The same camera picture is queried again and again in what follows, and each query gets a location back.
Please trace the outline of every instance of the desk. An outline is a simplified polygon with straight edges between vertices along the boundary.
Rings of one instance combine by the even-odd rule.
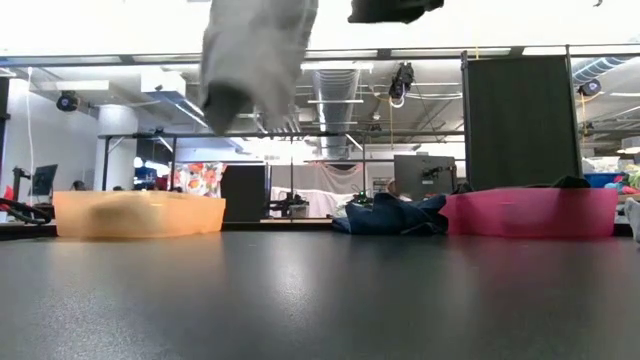
[[[0,358],[634,359],[636,250],[331,232],[1,242]]]

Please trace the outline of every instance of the orange plastic bin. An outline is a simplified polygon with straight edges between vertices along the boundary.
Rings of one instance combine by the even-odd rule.
[[[58,236],[157,238],[220,231],[225,199],[164,191],[66,191],[53,196]]]

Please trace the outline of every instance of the colorful poster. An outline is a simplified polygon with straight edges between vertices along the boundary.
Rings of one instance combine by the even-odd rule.
[[[174,186],[187,194],[219,198],[225,168],[220,162],[176,164]]]

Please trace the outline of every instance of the blue object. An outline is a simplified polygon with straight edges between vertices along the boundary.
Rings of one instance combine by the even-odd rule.
[[[357,235],[445,234],[449,221],[439,211],[446,202],[444,195],[405,202],[388,193],[379,193],[373,198],[372,209],[347,204],[347,217],[333,219],[333,228]]]
[[[592,188],[602,189],[606,184],[612,183],[616,177],[622,173],[593,173],[584,174],[584,178],[591,184]]]

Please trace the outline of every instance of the pillar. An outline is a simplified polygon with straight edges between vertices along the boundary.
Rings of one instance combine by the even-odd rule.
[[[98,115],[98,134],[132,134],[138,131],[138,116],[136,112],[127,106],[104,105],[100,107]],[[109,142],[113,147],[118,138],[112,138]],[[105,140],[98,140],[96,149],[96,171],[93,182],[95,191],[102,190],[102,170],[104,167]],[[126,190],[133,188],[135,169],[133,160],[136,157],[138,141],[124,139],[109,153],[109,165],[107,169],[107,190],[114,186],[122,186]]]

